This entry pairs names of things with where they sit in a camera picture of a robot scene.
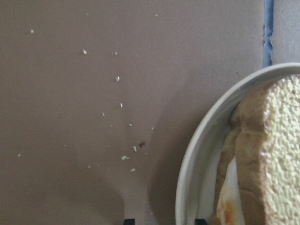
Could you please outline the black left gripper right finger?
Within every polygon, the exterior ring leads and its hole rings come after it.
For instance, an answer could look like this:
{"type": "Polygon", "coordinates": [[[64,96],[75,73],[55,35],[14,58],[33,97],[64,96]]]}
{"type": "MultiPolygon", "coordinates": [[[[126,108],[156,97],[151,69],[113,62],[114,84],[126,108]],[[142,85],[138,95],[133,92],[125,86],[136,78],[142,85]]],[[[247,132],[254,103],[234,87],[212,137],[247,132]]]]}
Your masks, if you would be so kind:
{"type": "Polygon", "coordinates": [[[203,218],[196,218],[194,225],[206,225],[206,220],[203,218]]]}

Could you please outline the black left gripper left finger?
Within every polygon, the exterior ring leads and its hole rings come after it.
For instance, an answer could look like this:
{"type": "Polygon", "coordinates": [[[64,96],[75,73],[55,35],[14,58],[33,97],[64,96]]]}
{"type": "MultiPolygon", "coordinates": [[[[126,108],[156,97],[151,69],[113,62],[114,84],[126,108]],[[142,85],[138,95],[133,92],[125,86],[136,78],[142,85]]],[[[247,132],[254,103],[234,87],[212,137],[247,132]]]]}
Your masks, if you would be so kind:
{"type": "Polygon", "coordinates": [[[135,225],[135,219],[134,218],[127,218],[124,220],[124,225],[135,225]]]}

